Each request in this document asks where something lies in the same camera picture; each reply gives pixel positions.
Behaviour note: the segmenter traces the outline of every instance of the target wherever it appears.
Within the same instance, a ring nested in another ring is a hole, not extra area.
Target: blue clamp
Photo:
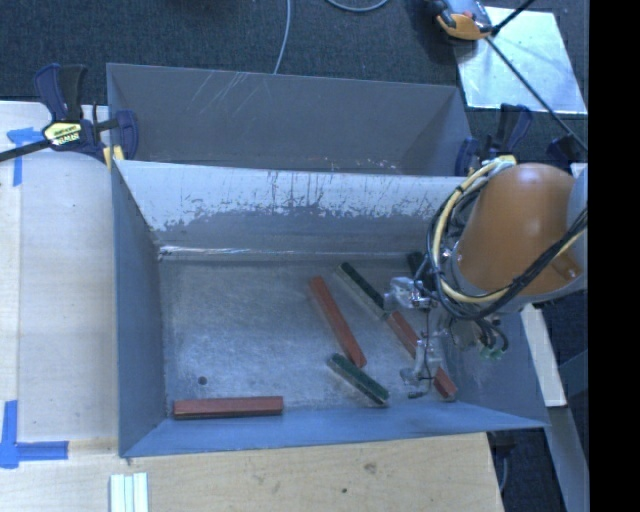
[[[96,107],[93,122],[83,118],[80,89],[87,68],[82,65],[60,66],[53,63],[40,69],[34,79],[36,92],[49,112],[52,122],[43,134],[54,151],[75,151],[105,162],[106,145],[100,140],[105,130],[119,130],[119,141],[126,158],[133,158],[138,148],[138,129],[130,110],[116,112],[115,119],[98,123]]]
[[[500,105],[500,121],[496,135],[487,136],[482,149],[477,139],[467,137],[458,151],[455,176],[467,176],[470,168],[477,168],[483,161],[512,153],[526,137],[532,123],[533,114],[524,105]]]

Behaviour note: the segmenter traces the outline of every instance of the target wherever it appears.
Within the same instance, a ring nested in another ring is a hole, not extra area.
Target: orange object
[[[447,372],[442,369],[442,366],[438,367],[436,375],[433,378],[433,385],[438,390],[438,393],[447,400],[453,400],[458,392],[458,387],[453,383]]]
[[[173,416],[176,419],[273,416],[282,414],[283,408],[284,400],[281,396],[203,398],[176,400],[173,402]]]
[[[413,330],[413,327],[409,325],[405,317],[402,316],[402,313],[394,311],[387,317],[387,323],[393,332],[396,333],[396,336],[398,336],[398,339],[404,347],[409,351],[411,357],[416,357],[416,347],[418,346],[420,337]]]
[[[316,276],[309,281],[309,286],[327,320],[329,320],[331,329],[336,335],[344,355],[358,368],[362,368],[367,364],[367,358],[364,356],[360,345],[351,332],[347,321],[344,319],[344,316],[342,316],[324,279],[322,279],[321,276]]]

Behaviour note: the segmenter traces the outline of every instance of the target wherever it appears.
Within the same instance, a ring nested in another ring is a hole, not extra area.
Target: black cable
[[[343,11],[348,11],[348,12],[371,12],[371,11],[374,11],[375,9],[378,9],[378,8],[382,7],[389,0],[380,0],[380,2],[378,2],[377,4],[370,5],[368,7],[351,7],[349,5],[340,4],[340,3],[336,2],[335,0],[326,0],[326,1],[329,2],[331,5],[333,5],[334,7],[337,7],[338,9],[342,9]]]
[[[276,67],[273,70],[273,74],[277,75],[280,69],[280,63],[282,62],[282,56],[284,55],[284,49],[287,46],[287,40],[289,39],[289,27],[291,26],[291,2],[293,0],[287,0],[287,21],[284,28],[284,37],[282,38],[282,46],[280,46],[280,55],[278,55],[278,61]]]
[[[560,126],[562,126],[564,131],[567,132],[567,134],[570,135],[582,149],[584,149],[586,152],[589,152],[587,145],[582,140],[580,140],[580,138],[571,130],[571,128],[569,128],[564,123],[564,121],[562,121],[562,119],[558,117],[558,115],[553,111],[553,109],[549,106],[549,104],[547,104],[547,102],[544,101],[544,99],[536,92],[536,90],[527,81],[527,79],[524,76],[522,76],[520,72],[515,68],[515,66],[511,63],[511,61],[507,59],[506,55],[500,51],[500,49],[496,46],[496,44],[491,40],[491,37],[485,38],[485,41],[489,43],[489,45],[496,51],[496,53],[500,56],[500,58],[504,61],[504,63],[507,66],[509,66],[511,71],[513,71],[513,73],[518,77],[518,79],[523,83],[523,85],[527,89],[529,89],[529,92],[533,94],[535,98],[540,102],[540,104],[549,112],[549,114],[551,114],[551,117],[553,117],[553,119],[555,119],[560,124]]]
[[[444,279],[444,273],[440,269],[434,259],[434,255],[431,252],[431,238],[433,236],[433,230],[435,228],[434,220],[437,219],[436,215],[431,219],[429,229],[427,230],[427,251],[425,258],[429,258],[431,263],[431,272],[433,273],[434,283],[436,287],[436,295],[438,301],[451,315],[461,320],[480,320],[486,316],[492,315],[500,308],[509,303],[517,294],[519,294],[526,286],[528,286],[533,279],[535,279],[558,255],[560,250],[565,244],[571,240],[574,236],[583,231],[587,226],[587,208],[585,207],[582,212],[576,217],[574,223],[565,232],[565,234],[554,244],[552,244],[546,251],[544,251],[520,276],[517,276],[512,280],[511,284],[507,287],[506,293],[492,302],[489,306],[480,308],[476,304],[461,304],[458,301],[452,300],[444,291],[442,287],[442,279]]]

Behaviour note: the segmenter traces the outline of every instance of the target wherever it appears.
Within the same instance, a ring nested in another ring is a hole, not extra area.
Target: cable
[[[287,39],[289,39],[289,27],[291,26],[291,1],[287,0],[287,23],[284,29],[284,37],[282,38],[282,46],[280,47],[280,55],[278,56],[278,61],[276,62],[276,67],[273,70],[273,74],[278,74],[278,69],[280,69],[280,63],[282,62],[282,56],[284,55],[284,49],[287,46]]]
[[[553,109],[547,104],[547,102],[544,101],[544,99],[542,99],[542,97],[535,91],[535,89],[533,88],[533,86],[526,80],[526,78],[524,76],[522,76],[520,74],[520,72],[515,68],[515,66],[513,65],[513,63],[507,59],[506,55],[504,53],[502,53],[500,51],[500,49],[496,46],[496,44],[491,40],[491,37],[487,37],[485,38],[485,41],[487,41],[487,43],[489,43],[489,45],[496,51],[496,53],[498,54],[498,56],[503,60],[503,62],[509,66],[509,68],[511,69],[511,71],[513,71],[513,73],[518,77],[518,79],[523,83],[523,85],[529,89],[529,92],[531,94],[533,94],[535,96],[535,98],[540,102],[540,104],[547,109],[547,111],[549,112],[549,114],[551,114],[551,117],[553,117],[553,119],[555,119],[560,126],[562,126],[562,128],[564,129],[565,132],[567,132],[568,135],[570,135],[577,143],[578,145],[584,149],[586,152],[589,152],[589,149],[587,148],[587,145],[580,140],[580,138],[571,130],[571,128],[569,128],[564,121],[562,121],[562,119],[560,119],[558,117],[558,115],[553,111]]]
[[[371,11],[374,11],[374,10],[382,7],[388,1],[389,0],[381,0],[377,4],[370,5],[369,7],[350,7],[348,5],[340,4],[340,3],[336,2],[335,0],[327,0],[327,2],[329,2],[334,7],[337,7],[338,9],[342,9],[343,11],[348,11],[348,12],[371,12]]]
[[[440,206],[436,214],[432,217],[430,226],[427,229],[425,260],[420,265],[419,272],[416,273],[414,280],[418,280],[420,272],[423,272],[425,268],[429,267],[438,302],[443,305],[447,312],[459,320],[478,321],[497,312],[526,288],[556,257],[571,247],[571,245],[583,235],[587,228],[587,207],[585,206],[564,235],[545,250],[521,275],[514,278],[507,286],[476,296],[468,295],[454,289],[446,281],[444,273],[440,268],[440,244],[445,236],[449,217],[452,215],[456,206],[464,203],[465,193],[474,191],[477,188],[474,187],[476,180],[488,175],[490,172],[498,173],[511,165],[513,164],[508,160],[498,158],[471,174],[461,185],[456,187],[449,198]],[[508,345],[506,336],[504,336],[499,329],[495,328],[495,326],[491,328],[502,338],[503,349],[506,349]]]

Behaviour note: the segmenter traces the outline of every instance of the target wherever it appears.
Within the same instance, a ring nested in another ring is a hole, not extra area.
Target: black cord
[[[582,149],[584,149],[586,152],[589,152],[587,145],[584,142],[582,142],[582,140],[580,140],[580,138],[571,130],[571,128],[569,128],[564,123],[564,121],[562,121],[562,119],[558,117],[558,115],[553,111],[553,109],[549,106],[549,104],[546,101],[544,101],[544,99],[542,99],[542,97],[536,92],[536,90],[527,81],[527,79],[524,76],[522,76],[522,74],[520,74],[520,72],[515,68],[515,66],[511,63],[511,61],[507,59],[506,55],[500,51],[500,49],[496,46],[496,44],[491,40],[491,37],[485,38],[485,41],[489,43],[489,45],[495,50],[495,52],[503,60],[503,62],[507,66],[509,66],[511,71],[513,71],[513,73],[518,77],[518,79],[522,82],[522,84],[527,89],[529,89],[529,92],[533,94],[535,98],[540,102],[540,104],[549,112],[549,114],[551,114],[551,117],[553,117],[553,119],[555,119],[558,122],[558,124],[562,126],[564,131],[567,132],[567,134],[570,135]]]
[[[338,9],[342,9],[343,11],[348,11],[348,12],[371,12],[371,11],[374,11],[375,9],[378,9],[378,8],[382,7],[389,0],[381,0],[377,4],[370,5],[368,7],[351,7],[349,5],[340,4],[340,3],[336,2],[335,0],[326,0],[326,1],[329,2],[331,5],[333,5],[334,7],[337,7]]]
[[[453,315],[455,318],[461,320],[481,320],[489,315],[492,315],[500,308],[510,302],[518,293],[520,293],[526,286],[528,286],[559,254],[560,250],[571,240],[574,236],[578,235],[587,227],[587,208],[585,207],[582,212],[576,217],[573,224],[565,232],[565,234],[554,244],[552,244],[546,251],[544,251],[520,276],[512,280],[511,284],[502,290],[507,290],[501,297],[496,299],[487,307],[479,307],[476,304],[462,304],[458,301],[450,298],[444,291],[442,286],[442,280],[444,279],[444,272],[436,265],[434,254],[432,254],[432,237],[436,227],[436,221],[442,213],[444,204],[439,208],[438,212],[432,217],[429,228],[427,230],[427,250],[425,253],[425,259],[431,265],[430,272],[433,274],[433,280],[435,283],[435,293],[438,297],[438,301],[447,310],[447,312]]]

